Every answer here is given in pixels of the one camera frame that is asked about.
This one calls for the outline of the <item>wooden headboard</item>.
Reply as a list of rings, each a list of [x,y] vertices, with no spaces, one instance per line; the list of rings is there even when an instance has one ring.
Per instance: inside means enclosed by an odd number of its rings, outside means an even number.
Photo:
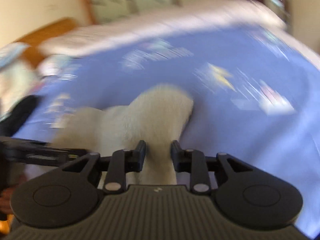
[[[22,58],[31,65],[32,69],[36,69],[46,58],[46,56],[40,52],[40,44],[50,38],[58,37],[70,32],[78,26],[75,19],[65,17],[24,35],[16,40],[16,42],[23,42],[29,46],[23,52]]]

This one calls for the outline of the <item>light grey sweatpants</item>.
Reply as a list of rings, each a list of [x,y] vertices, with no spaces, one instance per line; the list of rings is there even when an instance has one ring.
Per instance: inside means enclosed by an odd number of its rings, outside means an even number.
[[[171,85],[155,86],[127,106],[77,109],[60,122],[62,128],[50,146],[86,149],[109,157],[117,150],[132,150],[143,140],[148,148],[143,168],[129,173],[129,183],[175,185],[170,145],[180,138],[193,105],[185,91]]]

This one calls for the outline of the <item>pastel patterned folded blanket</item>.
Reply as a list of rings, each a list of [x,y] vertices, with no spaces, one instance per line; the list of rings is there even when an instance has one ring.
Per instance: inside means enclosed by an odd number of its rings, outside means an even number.
[[[40,82],[37,72],[23,58],[28,48],[23,42],[1,48],[1,120]]]

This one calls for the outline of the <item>blue patterned bed sheet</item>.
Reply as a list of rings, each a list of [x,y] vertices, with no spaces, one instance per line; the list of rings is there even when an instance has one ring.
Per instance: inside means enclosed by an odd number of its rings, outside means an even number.
[[[296,226],[319,234],[319,70],[301,50],[256,26],[144,38],[77,56],[39,90],[17,138],[48,142],[61,115],[127,105],[160,83],[194,98],[181,144],[229,153],[301,192]]]

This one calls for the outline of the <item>light floral pillow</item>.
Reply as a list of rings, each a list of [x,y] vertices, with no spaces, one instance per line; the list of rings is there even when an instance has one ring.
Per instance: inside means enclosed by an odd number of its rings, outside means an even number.
[[[72,57],[63,54],[50,55],[45,58],[37,67],[40,77],[58,76],[62,70],[73,60]]]

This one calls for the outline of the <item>black folded garment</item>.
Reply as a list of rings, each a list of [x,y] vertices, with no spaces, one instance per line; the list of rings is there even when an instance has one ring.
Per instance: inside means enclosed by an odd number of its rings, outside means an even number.
[[[1,121],[1,136],[12,137],[16,134],[41,100],[39,95],[29,95],[19,101]]]

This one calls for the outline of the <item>pale pink quilted comforter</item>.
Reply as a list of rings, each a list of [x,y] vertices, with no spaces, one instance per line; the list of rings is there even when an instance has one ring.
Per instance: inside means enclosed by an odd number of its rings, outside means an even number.
[[[168,7],[133,15],[105,25],[78,27],[39,45],[48,56],[90,55],[146,38],[194,33],[199,30],[261,26],[319,67],[319,55],[285,31],[285,23],[267,6],[254,0],[198,0],[183,7]]]

